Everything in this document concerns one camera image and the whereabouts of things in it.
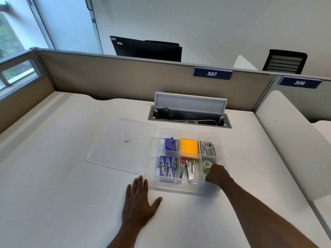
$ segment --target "left hand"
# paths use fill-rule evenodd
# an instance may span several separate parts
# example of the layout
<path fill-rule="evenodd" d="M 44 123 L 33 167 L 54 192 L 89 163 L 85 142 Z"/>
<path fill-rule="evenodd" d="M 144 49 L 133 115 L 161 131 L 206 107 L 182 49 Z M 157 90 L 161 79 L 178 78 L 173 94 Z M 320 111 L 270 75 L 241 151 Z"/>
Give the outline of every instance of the left hand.
<path fill-rule="evenodd" d="M 158 197 L 152 206 L 148 203 L 148 182 L 143 177 L 135 178 L 132 185 L 129 184 L 126 188 L 126 198 L 122 211 L 122 225 L 130 226 L 140 230 L 154 216 L 158 209 L 162 197 Z"/>

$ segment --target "computer monitor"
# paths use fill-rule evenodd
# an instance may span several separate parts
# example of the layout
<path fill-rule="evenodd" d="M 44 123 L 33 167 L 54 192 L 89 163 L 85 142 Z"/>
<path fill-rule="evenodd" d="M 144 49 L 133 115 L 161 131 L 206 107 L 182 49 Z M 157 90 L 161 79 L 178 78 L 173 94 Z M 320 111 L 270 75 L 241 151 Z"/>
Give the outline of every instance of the computer monitor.
<path fill-rule="evenodd" d="M 117 55 L 174 62 L 180 62 L 182 58 L 182 47 L 179 44 L 141 41 L 117 36 L 110 36 L 110 39 Z"/>

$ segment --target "sticky note pad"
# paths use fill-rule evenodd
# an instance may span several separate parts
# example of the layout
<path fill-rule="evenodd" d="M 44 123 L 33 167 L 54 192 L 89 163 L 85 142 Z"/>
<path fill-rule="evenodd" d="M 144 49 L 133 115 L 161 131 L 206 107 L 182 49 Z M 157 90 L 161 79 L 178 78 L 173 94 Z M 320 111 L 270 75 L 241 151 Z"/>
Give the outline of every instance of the sticky note pad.
<path fill-rule="evenodd" d="M 196 154 L 196 155 L 185 155 L 186 157 L 190 158 L 197 158 L 198 154 L 198 142 L 194 140 L 189 140 L 189 139 L 180 139 L 180 152 L 184 153 L 191 153 L 191 154 Z"/>

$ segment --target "number sign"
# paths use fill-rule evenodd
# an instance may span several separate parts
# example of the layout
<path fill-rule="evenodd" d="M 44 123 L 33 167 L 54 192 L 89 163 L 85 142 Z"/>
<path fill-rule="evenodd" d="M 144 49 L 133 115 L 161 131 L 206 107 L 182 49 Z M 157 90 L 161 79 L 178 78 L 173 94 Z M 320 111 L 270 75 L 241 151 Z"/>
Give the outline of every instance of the number sign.
<path fill-rule="evenodd" d="M 224 79 L 230 80 L 232 75 L 231 70 L 221 70 L 221 69 L 206 69 L 195 67 L 193 76 L 196 77 L 207 77 L 207 78 L 215 78 L 215 79 Z"/>
<path fill-rule="evenodd" d="M 319 86 L 321 82 L 322 82 L 321 80 L 316 80 L 316 79 L 283 77 L 282 80 L 280 80 L 280 82 L 278 83 L 278 85 L 315 89 L 317 88 L 317 86 Z"/>

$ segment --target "open cable box lid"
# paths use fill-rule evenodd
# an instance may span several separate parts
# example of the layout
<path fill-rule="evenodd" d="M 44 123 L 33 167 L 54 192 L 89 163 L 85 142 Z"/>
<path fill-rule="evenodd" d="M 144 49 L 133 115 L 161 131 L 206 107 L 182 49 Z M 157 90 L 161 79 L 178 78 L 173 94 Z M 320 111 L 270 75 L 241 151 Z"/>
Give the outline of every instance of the open cable box lid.
<path fill-rule="evenodd" d="M 174 93 L 155 92 L 154 107 L 156 109 L 169 108 L 170 110 L 223 115 L 227 99 L 181 95 Z"/>

